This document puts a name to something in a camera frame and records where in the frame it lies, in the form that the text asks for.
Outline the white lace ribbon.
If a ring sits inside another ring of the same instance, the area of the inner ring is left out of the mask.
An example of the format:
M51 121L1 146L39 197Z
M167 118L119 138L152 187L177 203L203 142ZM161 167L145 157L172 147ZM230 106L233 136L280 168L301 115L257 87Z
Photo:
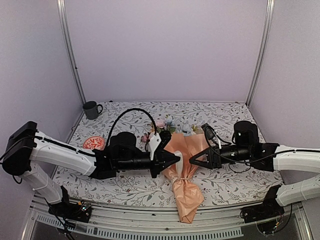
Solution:
M185 181L187 185L190 185L192 177L195 173L195 168L189 164L187 166L187 176L183 177L182 173L184 172L184 157L183 154L180 151L175 151L174 155L176 157L179 157L179 161L175 163L175 169L176 169L176 177L172 180L172 183L175 183L176 181Z

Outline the blue fake flower stem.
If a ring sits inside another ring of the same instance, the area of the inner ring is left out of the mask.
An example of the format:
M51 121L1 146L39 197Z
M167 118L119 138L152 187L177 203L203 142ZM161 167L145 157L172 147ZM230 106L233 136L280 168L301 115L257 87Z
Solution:
M167 115L164 118L164 126L165 130L169 131L171 134L181 133L184 136L191 136L194 134L191 125L183 123L171 115Z

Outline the beige wrapping paper sheet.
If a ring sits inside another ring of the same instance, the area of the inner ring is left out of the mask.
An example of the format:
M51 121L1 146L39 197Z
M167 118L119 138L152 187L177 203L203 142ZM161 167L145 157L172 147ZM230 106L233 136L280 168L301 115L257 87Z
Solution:
M182 133L174 133L171 135L171 140L166 145L165 150L174 153L180 151L183 154L184 169L182 176L187 176L187 166L191 164L190 158L195 154L208 148L204 134L195 134L185 136ZM176 172L165 170L162 172L167 179L172 183L172 180L177 176ZM175 202L179 214L180 222L191 224L194 220L198 207L203 203L204 196L195 183L186 184L184 180L172 183L172 191L175 197Z

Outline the pale pink white flower stem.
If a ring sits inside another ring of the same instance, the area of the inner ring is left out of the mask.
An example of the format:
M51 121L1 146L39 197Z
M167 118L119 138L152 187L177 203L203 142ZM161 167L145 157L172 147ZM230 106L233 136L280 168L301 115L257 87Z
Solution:
M166 123L164 119L157 119L155 121L157 132L164 131L166 129Z

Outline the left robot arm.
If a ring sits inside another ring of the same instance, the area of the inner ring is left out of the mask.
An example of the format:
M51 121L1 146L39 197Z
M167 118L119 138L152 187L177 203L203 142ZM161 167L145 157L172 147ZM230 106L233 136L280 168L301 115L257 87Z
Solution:
M156 178L163 170L183 162L180 151L171 153L165 149L172 135L165 130L154 134L147 151L136 146L137 138L131 132L111 136L103 150L83 149L53 139L28 121L13 133L1 156L3 170L27 181L63 216L74 213L74 205L68 201L67 191L58 186L40 168L39 162L72 169L92 179L105 180L116 177L119 171L149 170Z

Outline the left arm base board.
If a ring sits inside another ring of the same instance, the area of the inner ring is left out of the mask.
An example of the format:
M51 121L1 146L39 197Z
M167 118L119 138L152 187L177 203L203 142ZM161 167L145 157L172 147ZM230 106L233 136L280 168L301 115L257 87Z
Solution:
M89 223L92 215L92 206L84 203L60 202L48 204L49 213L67 220Z

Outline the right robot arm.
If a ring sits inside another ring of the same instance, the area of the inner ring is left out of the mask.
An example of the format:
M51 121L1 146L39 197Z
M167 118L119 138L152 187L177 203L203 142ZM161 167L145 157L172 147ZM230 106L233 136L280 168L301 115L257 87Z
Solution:
M251 210L262 218L269 218L277 210L320 195L320 150L286 146L280 143L261 143L256 124L242 120L233 126L232 142L218 145L215 130L207 123L202 125L208 148L189 159L193 165L218 169L222 164L243 164L264 172L307 174L291 184L278 184L267 191L261 204Z

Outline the right arm base board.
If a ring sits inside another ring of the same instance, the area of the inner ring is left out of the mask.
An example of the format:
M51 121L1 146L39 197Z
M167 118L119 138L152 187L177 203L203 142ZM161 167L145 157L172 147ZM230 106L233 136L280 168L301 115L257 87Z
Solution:
M257 223L257 229L263 235L273 235L283 222L285 210L282 206L261 203L241 209L239 216L245 223Z

